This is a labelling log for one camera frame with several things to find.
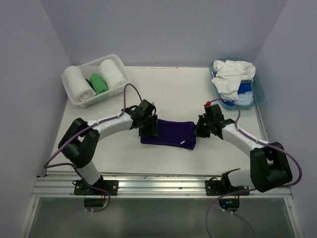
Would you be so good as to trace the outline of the purple towel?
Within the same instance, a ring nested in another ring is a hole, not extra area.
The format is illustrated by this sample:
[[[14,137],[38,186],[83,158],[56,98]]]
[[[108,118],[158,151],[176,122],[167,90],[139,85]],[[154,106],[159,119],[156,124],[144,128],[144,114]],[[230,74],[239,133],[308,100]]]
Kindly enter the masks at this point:
[[[158,119],[158,136],[141,137],[140,142],[193,150],[196,146],[195,127],[192,121],[175,122]]]

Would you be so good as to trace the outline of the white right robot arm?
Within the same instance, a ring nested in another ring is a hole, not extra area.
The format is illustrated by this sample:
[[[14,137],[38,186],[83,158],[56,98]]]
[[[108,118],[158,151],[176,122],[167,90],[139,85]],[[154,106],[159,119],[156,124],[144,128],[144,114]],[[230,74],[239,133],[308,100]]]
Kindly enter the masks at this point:
[[[211,178],[207,181],[208,187],[221,195],[230,195],[246,187],[266,192],[292,181],[293,175],[280,143],[257,140],[240,129],[236,121],[225,119],[217,104],[207,102],[204,108],[205,113],[199,116],[194,135],[202,138],[215,135],[234,145],[250,159],[249,169],[227,171],[220,180]]]

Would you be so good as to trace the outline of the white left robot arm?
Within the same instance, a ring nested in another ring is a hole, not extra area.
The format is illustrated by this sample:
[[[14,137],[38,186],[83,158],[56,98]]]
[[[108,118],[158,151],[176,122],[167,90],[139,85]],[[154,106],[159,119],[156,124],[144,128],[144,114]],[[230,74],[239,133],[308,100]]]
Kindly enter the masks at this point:
[[[85,188],[96,195],[102,191],[102,175],[93,163],[97,144],[113,134],[138,129],[140,136],[158,136],[156,107],[147,100],[100,120],[75,119],[58,144],[58,149],[86,182]]]

